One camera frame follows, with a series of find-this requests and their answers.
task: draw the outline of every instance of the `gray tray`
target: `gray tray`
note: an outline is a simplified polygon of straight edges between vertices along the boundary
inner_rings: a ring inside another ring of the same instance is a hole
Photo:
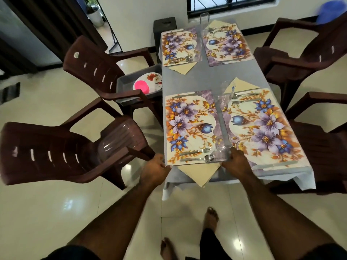
[[[132,87],[134,86],[135,81],[142,75],[146,74],[146,73],[151,73],[151,72],[155,72],[158,74],[161,74],[161,64],[157,64],[154,66],[150,66],[148,68],[145,69],[141,69],[137,72],[125,75],[123,77],[120,77],[117,79],[117,87],[116,87],[116,93],[122,93],[125,91],[130,91],[132,90]],[[153,97],[157,97],[163,94],[163,88],[161,88],[158,91],[155,92],[151,92],[146,94],[146,96],[148,98],[153,98]],[[141,99],[139,97],[132,97],[132,98],[124,98],[124,99],[118,99],[116,100],[117,103],[121,104],[122,106],[128,106],[134,103],[137,103],[141,101]]]

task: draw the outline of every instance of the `pink bowl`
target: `pink bowl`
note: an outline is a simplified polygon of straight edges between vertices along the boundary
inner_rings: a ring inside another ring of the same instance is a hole
[[[134,87],[135,89],[141,89],[144,94],[148,94],[150,92],[150,88],[143,80],[136,81]]]

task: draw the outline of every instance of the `blue bucket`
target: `blue bucket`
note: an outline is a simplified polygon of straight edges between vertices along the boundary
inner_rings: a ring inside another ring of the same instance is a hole
[[[327,2],[321,6],[316,23],[321,25],[331,22],[346,11],[347,4],[344,0]]]

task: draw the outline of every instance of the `bare foot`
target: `bare foot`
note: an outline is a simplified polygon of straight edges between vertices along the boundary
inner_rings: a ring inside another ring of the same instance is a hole
[[[174,246],[169,238],[165,237],[161,241],[160,255],[164,260],[178,260]]]
[[[207,212],[205,214],[204,226],[202,230],[204,231],[206,228],[210,228],[215,233],[218,221],[219,218],[215,209],[213,209],[212,207],[208,207]]]

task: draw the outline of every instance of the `dining table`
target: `dining table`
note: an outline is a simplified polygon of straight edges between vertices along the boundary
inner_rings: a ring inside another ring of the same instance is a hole
[[[232,17],[218,18],[218,21],[237,23]],[[225,89],[222,87],[222,83],[227,80],[232,81],[234,78],[239,78],[243,81],[258,86],[259,88],[271,90],[255,59],[210,67],[207,61],[204,46],[202,46],[201,55],[202,61],[197,62],[197,64],[186,75],[173,71],[172,69],[169,69],[169,67],[162,67],[163,106],[165,106],[166,96],[193,91],[202,91],[206,89],[212,90],[215,102],[217,102],[217,96],[221,95],[223,93],[222,90]],[[217,107],[216,109],[219,122],[221,124],[222,135],[223,137],[228,137],[222,112],[220,108]],[[165,108],[163,108],[164,135],[167,135],[165,116]],[[164,137],[164,152],[165,163],[167,164],[166,136]],[[290,170],[285,170],[285,172],[281,169],[267,170],[261,172],[261,174],[258,174],[257,177],[260,179],[280,181],[294,179],[301,190],[316,188],[311,166],[291,168]],[[223,167],[219,167],[208,184],[233,183],[239,183],[239,180],[234,178],[230,173],[226,172]],[[196,183],[189,176],[183,173],[177,166],[173,166],[165,180],[162,200],[168,199],[175,188],[180,188],[183,190],[195,185]]]

